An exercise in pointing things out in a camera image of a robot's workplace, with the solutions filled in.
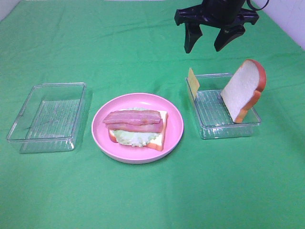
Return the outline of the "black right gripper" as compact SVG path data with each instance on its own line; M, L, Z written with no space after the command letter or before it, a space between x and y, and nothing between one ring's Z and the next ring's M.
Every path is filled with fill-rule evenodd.
M177 10L176 24L185 23L185 52L190 53L203 35L200 24L221 29L214 42L217 52L242 36L245 33L243 24L254 25L259 19L256 11L242 8L243 4L244 0L204 0L199 5Z

